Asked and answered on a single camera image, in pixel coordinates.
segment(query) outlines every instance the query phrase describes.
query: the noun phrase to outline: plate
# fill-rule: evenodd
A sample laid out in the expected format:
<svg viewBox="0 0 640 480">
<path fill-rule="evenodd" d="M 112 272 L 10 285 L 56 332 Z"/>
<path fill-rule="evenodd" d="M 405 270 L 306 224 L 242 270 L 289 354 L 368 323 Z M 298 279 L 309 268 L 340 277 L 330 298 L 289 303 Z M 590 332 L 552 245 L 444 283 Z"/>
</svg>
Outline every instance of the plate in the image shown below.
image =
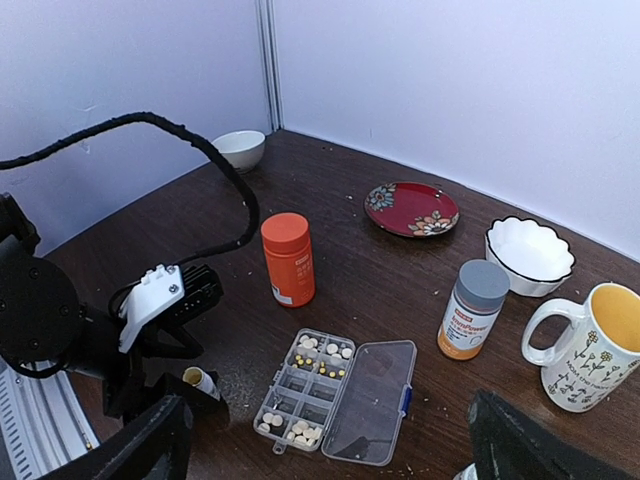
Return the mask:
<svg viewBox="0 0 640 480">
<path fill-rule="evenodd" d="M 458 205 L 439 188 L 395 182 L 374 188 L 364 200 L 369 218 L 384 230 L 411 238 L 448 232 L 460 218 Z"/>
</svg>

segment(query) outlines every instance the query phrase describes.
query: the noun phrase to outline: mug handle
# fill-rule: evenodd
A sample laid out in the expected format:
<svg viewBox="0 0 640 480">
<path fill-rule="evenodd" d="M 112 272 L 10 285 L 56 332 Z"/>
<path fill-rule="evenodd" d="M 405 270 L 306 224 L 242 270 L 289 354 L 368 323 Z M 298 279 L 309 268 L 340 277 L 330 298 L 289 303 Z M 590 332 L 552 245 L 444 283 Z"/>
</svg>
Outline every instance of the mug handle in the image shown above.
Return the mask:
<svg viewBox="0 0 640 480">
<path fill-rule="evenodd" d="M 545 350 L 532 347 L 529 344 L 529 341 L 531 340 L 533 332 L 543 320 L 551 315 L 561 315 L 571 322 L 570 325 L 567 326 L 567 328 L 571 328 L 573 330 L 571 337 L 560 350 L 557 349 L 557 341 Z M 584 305 L 578 305 L 577 303 L 564 300 L 562 298 L 554 298 L 553 300 L 543 303 L 535 311 L 524 329 L 524 334 L 522 336 L 522 356 L 534 365 L 539 365 L 541 367 L 553 365 L 567 352 L 573 340 L 573 336 L 576 334 L 578 325 L 584 321 L 585 318 L 586 314 Z"/>
</svg>

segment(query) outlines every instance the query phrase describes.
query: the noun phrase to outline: red pill bottle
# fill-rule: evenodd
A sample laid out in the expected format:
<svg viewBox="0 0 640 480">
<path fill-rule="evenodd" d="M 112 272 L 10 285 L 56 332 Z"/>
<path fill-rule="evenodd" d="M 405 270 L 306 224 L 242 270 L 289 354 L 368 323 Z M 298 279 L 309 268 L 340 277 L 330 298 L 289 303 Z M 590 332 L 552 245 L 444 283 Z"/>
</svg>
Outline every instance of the red pill bottle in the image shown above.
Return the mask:
<svg viewBox="0 0 640 480">
<path fill-rule="evenodd" d="M 261 233 L 273 296 L 285 307 L 306 305 L 316 293 L 309 222 L 278 213 L 264 221 Z"/>
</svg>

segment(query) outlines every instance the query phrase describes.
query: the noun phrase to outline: bottle cap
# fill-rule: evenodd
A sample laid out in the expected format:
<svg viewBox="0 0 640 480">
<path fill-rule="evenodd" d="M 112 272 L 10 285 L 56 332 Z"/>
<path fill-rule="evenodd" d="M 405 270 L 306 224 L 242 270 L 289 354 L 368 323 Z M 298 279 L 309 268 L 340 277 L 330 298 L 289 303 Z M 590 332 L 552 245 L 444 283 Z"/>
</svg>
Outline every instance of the bottle cap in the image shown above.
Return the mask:
<svg viewBox="0 0 640 480">
<path fill-rule="evenodd" d="M 487 260 L 469 260 L 458 274 L 456 293 L 478 310 L 494 311 L 504 303 L 511 286 L 502 268 Z"/>
<path fill-rule="evenodd" d="M 278 213 L 267 218 L 260 232 L 265 248 L 277 254 L 297 252 L 309 243 L 309 222 L 297 213 Z"/>
</svg>

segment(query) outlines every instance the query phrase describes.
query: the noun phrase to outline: white bowl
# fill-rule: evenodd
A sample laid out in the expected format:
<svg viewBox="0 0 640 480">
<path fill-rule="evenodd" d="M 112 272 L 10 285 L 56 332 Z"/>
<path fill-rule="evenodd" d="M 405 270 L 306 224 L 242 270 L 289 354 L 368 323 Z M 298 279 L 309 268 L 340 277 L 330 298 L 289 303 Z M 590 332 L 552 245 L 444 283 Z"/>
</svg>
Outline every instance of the white bowl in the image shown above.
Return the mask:
<svg viewBox="0 0 640 480">
<path fill-rule="evenodd" d="M 246 173 L 262 159 L 264 140 L 262 132 L 241 130 L 222 135 L 212 143 L 233 168 L 239 173 Z"/>
<path fill-rule="evenodd" d="M 571 276 L 575 258 L 555 230 L 535 220 L 495 220 L 485 235 L 486 258 L 507 272 L 511 291 L 544 297 Z"/>
</svg>

